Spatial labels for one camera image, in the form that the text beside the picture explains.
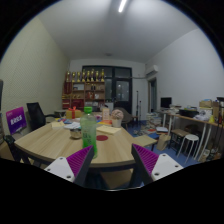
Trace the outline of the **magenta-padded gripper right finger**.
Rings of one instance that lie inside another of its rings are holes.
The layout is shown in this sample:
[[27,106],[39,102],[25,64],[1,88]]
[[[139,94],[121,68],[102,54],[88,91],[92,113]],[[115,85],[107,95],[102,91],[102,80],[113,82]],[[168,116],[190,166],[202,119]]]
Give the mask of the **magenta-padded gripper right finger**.
[[182,166],[166,153],[158,155],[137,144],[132,145],[131,153],[145,185],[182,169]]

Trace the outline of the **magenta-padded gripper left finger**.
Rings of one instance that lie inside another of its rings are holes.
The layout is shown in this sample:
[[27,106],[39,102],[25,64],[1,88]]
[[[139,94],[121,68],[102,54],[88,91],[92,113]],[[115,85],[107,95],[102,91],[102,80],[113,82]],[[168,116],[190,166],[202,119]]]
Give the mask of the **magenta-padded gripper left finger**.
[[93,146],[85,147],[69,157],[58,157],[45,171],[82,186],[94,156]]

